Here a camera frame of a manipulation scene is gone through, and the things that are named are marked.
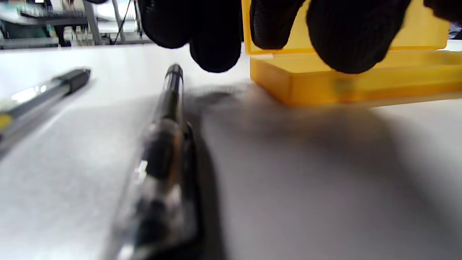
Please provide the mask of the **person's left hand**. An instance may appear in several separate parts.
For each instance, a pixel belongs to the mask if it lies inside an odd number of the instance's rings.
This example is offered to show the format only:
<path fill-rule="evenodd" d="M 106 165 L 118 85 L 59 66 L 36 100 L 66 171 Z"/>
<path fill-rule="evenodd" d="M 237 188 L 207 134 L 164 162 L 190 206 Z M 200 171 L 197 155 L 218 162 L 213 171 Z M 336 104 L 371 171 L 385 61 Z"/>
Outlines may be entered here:
<path fill-rule="evenodd" d="M 282 49 L 303 0 L 253 0 L 249 10 L 252 42 Z M 409 0 L 312 0 L 308 35 L 320 59 L 335 71 L 359 74 L 383 61 L 404 22 Z M 189 44 L 205 71 L 231 69 L 241 53 L 244 26 L 239 0 L 141 0 L 145 34 L 158 46 Z"/>

